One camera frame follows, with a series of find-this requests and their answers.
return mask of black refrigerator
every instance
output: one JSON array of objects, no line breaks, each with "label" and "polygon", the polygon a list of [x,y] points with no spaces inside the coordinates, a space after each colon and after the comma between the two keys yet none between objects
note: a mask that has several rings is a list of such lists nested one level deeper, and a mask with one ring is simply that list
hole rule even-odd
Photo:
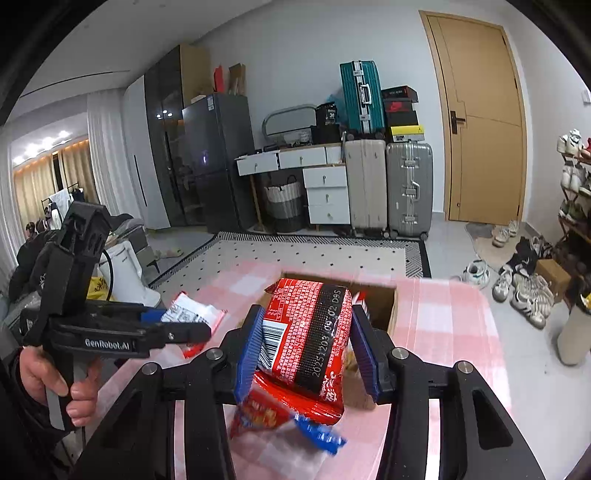
[{"label": "black refrigerator", "polygon": [[256,222],[254,201],[235,160],[255,150],[247,98],[207,95],[183,109],[183,121],[207,231],[249,229]]}]

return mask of pink checkered tablecloth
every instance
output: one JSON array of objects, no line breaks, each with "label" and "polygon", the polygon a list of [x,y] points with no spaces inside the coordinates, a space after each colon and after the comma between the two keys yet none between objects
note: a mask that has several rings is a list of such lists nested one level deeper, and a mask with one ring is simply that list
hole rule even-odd
[{"label": "pink checkered tablecloth", "polygon": [[[221,343],[226,332],[235,328],[245,317],[250,306],[261,297],[264,288],[280,277],[281,270],[343,281],[396,286],[398,316],[392,339],[395,345],[403,346],[423,361],[435,364],[452,366],[458,360],[469,360],[510,411],[511,400],[505,361],[488,301],[480,291],[454,281],[401,278],[371,273],[351,275],[335,269],[317,271],[313,268],[287,268],[285,265],[279,267],[260,262],[244,262],[230,271],[221,272],[200,291],[193,294],[188,292],[189,296],[197,301],[228,311],[207,348]],[[105,415],[141,365],[147,361],[156,361],[164,368],[186,362],[179,347],[175,345],[168,345],[161,351],[153,351],[150,359],[128,361],[101,388],[97,422]],[[175,420],[176,478],[185,477],[183,411],[182,403],[178,402]],[[377,406],[371,411],[346,408],[336,427],[348,442],[336,456],[322,457],[322,461],[317,464],[318,468],[313,472],[315,478],[374,479],[381,459],[389,411],[389,406]],[[226,419],[231,415],[232,409],[229,408]],[[439,405],[432,401],[427,479],[436,479],[439,476],[439,431]],[[245,447],[242,439],[248,436],[251,436],[252,441]],[[305,476],[305,472],[291,472],[289,465],[283,466],[283,471],[277,466],[275,469],[269,468],[269,448],[276,447],[268,445],[268,441],[265,440],[267,438],[272,437],[265,434],[257,437],[257,434],[249,433],[240,437],[238,443],[231,442],[232,458],[238,478],[266,480]]]}]

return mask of black box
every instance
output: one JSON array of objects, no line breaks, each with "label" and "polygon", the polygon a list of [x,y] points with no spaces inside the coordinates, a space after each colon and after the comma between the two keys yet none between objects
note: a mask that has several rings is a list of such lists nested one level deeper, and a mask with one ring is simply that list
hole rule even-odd
[{"label": "black box", "polygon": [[418,125],[416,112],[386,112],[386,120],[389,127],[401,127],[403,125]]},{"label": "black box", "polygon": [[412,103],[418,103],[418,94],[408,85],[382,90],[382,98],[406,98]]}]

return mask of teal suitcase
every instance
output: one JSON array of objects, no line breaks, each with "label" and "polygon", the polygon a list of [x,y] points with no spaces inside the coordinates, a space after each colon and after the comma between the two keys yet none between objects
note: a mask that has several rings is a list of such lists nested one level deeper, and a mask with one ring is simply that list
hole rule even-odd
[{"label": "teal suitcase", "polygon": [[361,134],[385,129],[382,90],[378,68],[373,61],[352,61],[340,65],[349,128]]}]

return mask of light switch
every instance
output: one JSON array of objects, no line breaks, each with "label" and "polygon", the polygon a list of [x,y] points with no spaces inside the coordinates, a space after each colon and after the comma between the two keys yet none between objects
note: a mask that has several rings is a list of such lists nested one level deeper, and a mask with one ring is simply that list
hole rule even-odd
[{"label": "light switch", "polygon": [[589,89],[586,88],[581,92],[581,94],[583,96],[583,103],[585,105],[591,105],[591,93],[589,93]]}]

